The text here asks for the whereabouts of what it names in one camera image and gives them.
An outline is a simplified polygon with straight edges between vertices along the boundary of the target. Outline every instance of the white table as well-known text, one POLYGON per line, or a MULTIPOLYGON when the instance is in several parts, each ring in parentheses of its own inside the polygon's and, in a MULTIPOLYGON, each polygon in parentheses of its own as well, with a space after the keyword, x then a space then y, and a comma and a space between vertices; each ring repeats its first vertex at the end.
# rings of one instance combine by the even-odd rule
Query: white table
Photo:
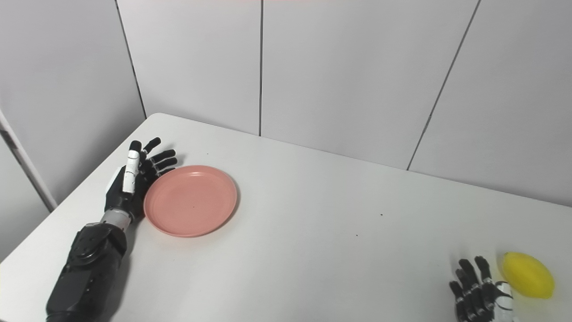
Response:
POLYGON ((162 114, 1 263, 1 320, 45 319, 72 239, 100 220, 129 142, 155 136, 182 164, 228 173, 240 203, 226 225, 198 238, 144 220, 112 321, 454 322, 455 261, 483 255, 494 267, 508 250, 540 259, 557 281, 551 300, 515 294, 521 322, 570 321, 571 208, 162 114))

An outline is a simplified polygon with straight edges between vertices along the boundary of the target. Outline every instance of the white thumb segment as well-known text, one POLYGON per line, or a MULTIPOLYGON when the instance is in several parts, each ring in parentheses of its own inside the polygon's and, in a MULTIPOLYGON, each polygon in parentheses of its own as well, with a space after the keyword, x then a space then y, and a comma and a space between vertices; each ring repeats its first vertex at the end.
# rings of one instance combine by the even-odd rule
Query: white thumb segment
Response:
POLYGON ((495 283, 496 288, 500 291, 499 296, 495 300, 495 322, 514 322, 513 313, 513 293, 507 282, 500 281, 495 283))
POLYGON ((139 152, 129 150, 127 164, 125 165, 125 174, 123 175, 123 192, 135 192, 135 177, 139 173, 139 152))

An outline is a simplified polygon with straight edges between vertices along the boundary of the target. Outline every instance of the white wall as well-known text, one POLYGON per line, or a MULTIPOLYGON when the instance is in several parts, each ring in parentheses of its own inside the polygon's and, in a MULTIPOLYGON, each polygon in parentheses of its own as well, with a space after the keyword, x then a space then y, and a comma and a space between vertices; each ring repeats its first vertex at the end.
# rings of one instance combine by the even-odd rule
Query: white wall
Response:
POLYGON ((265 1, 262 135, 407 168, 475 5, 265 1))
POLYGON ((56 202, 144 119, 114 0, 0 2, 0 111, 56 202))
POLYGON ((0 261, 49 214, 34 187, 0 138, 0 261))
POLYGON ((118 5, 148 115, 163 112, 258 134, 260 1, 118 5))
POLYGON ((571 15, 483 0, 411 170, 572 206, 571 15))

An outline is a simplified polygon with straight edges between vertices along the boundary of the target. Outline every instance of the robotic arm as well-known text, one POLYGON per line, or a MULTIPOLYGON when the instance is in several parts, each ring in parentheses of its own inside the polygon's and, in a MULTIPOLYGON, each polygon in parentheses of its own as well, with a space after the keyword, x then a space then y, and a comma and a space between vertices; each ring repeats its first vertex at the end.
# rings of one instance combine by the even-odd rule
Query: robotic arm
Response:
POLYGON ((504 281, 493 283, 487 260, 475 257, 480 270, 479 282, 475 268, 466 259, 459 261, 455 271, 457 281, 449 287, 455 295, 455 313, 459 322, 518 322, 513 313, 513 296, 510 285, 504 281))
POLYGON ((143 149, 139 141, 131 143, 127 164, 106 194, 104 216, 85 225, 71 245, 47 302, 47 322, 96 322, 103 314, 127 251, 125 230, 143 217, 143 199, 151 184, 177 163, 174 150, 147 159, 160 143, 155 138, 143 149))

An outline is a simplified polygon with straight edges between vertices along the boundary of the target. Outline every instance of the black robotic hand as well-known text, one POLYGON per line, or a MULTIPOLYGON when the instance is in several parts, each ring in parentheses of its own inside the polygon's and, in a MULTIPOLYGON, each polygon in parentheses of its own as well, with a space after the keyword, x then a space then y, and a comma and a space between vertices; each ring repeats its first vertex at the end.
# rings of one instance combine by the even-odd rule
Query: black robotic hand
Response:
POLYGON ((459 322, 516 322, 510 285, 504 281, 493 284, 488 262, 482 256, 475 257, 475 263, 482 283, 471 262, 465 259, 459 261, 461 269, 455 272, 463 287, 457 281, 449 283, 455 294, 459 322))
POLYGON ((160 143, 160 138, 154 138, 141 149, 141 142, 131 142, 129 161, 119 170, 106 194, 105 211, 123 210, 131 216, 131 220, 143 216, 143 199, 149 187, 161 175, 173 170, 172 166, 177 163, 173 149, 147 158, 160 143))
POLYGON ((71 245, 47 302, 47 322, 97 322, 102 316, 127 251, 125 230, 143 216, 151 184, 177 163, 174 150, 147 158, 160 143, 155 138, 141 149, 139 141, 131 142, 128 161, 106 194, 103 218, 85 225, 71 245))

